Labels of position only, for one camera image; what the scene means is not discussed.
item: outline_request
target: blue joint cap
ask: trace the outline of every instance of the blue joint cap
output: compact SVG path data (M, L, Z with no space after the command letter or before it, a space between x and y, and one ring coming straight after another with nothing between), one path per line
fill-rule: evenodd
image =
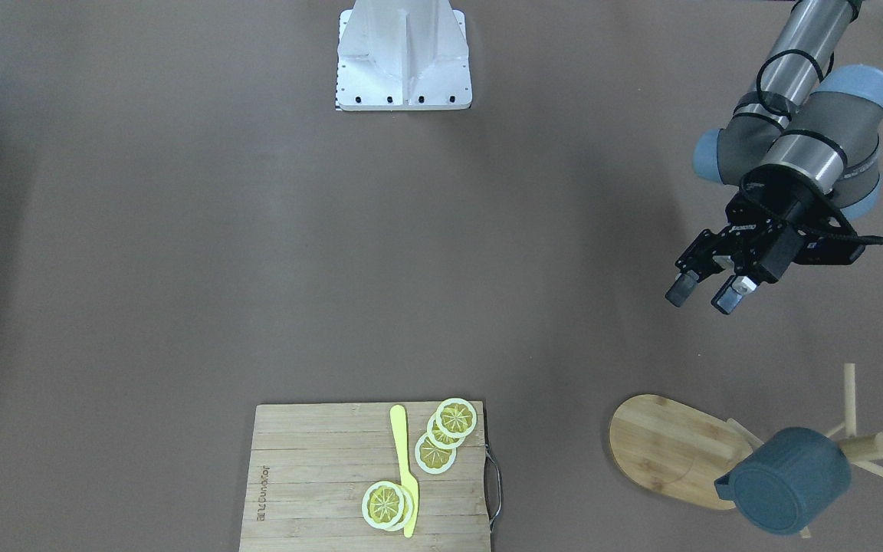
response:
M840 212L844 213L847 220L854 220L855 218L862 217L874 208L874 205L877 204L877 199L880 193L881 177L877 177L877 185L874 186L874 189L872 189L868 195L863 196L863 199L859 200L859 202L849 204L844 207L844 209L840 209Z
M702 179L724 184L717 166L717 137L720 134L721 129L711 129L697 140L697 146L694 148L694 172Z
M868 65L840 67L816 88L816 92L843 92L863 98L883 108L883 71Z

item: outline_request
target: gray table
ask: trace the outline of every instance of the gray table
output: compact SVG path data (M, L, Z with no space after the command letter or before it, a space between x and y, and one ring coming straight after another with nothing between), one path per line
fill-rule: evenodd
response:
M475 104L423 114L333 111L348 7L0 2L0 550L235 550L255 405L448 396L486 401L494 549L883 549L862 471L803 542L603 445L640 392L826 429L845 361L883 429L883 247L663 300L789 5L460 0ZM883 0L837 62L883 67Z

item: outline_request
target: wooden cutting board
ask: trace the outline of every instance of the wooden cutting board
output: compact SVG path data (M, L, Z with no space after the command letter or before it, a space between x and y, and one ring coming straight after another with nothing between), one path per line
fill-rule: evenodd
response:
M421 488L414 537L370 527L367 487L400 482L390 406L407 408L411 472ZM254 421L241 552L490 552L479 422L444 474L425 474L413 449L438 402L260 405Z
M714 510L721 500L714 479L751 454L726 422L659 395L637 395L612 415L609 444L627 478L645 488Z

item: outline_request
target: metal handle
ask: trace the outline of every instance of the metal handle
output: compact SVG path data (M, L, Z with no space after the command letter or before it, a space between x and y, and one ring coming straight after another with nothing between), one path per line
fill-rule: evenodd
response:
M493 456L493 449L490 448L490 443L488 442L486 443L486 461L491 462L493 469L497 472L497 510L490 514L490 532L492 532L494 525L497 523L497 518L500 517L502 512L502 474L500 473L500 464L497 463L497 459ZM486 489L486 511L489 511L490 493L488 493L487 485L484 484L483 487Z

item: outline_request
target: lemon slice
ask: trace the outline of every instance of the lemon slice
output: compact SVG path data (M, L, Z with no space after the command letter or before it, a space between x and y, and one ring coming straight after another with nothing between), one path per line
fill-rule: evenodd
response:
M378 481L363 495L363 518L370 527L385 530L404 515L404 491L396 483Z
M438 430L452 439L461 439L476 429L476 409L466 399L445 399L435 411Z
M424 469L426 474L444 474L451 468L452 462L455 462L455 448L451 450L438 448L435 443L428 440L428 433L418 439L414 450L418 451L415 460L418 461L418 465Z
M441 427L438 427L438 423L435 423L435 420L435 415L428 419L428 440L434 443L435 447L451 450L465 442L465 437L455 439L442 433Z
M404 528L404 525L407 525L407 521L411 520L411 514L414 514L414 497L411 496L410 491L405 489L403 486L400 487L400 492L402 492L404 495L404 515L400 518L400 521L397 521L396 524L386 528L384 531L402 530Z

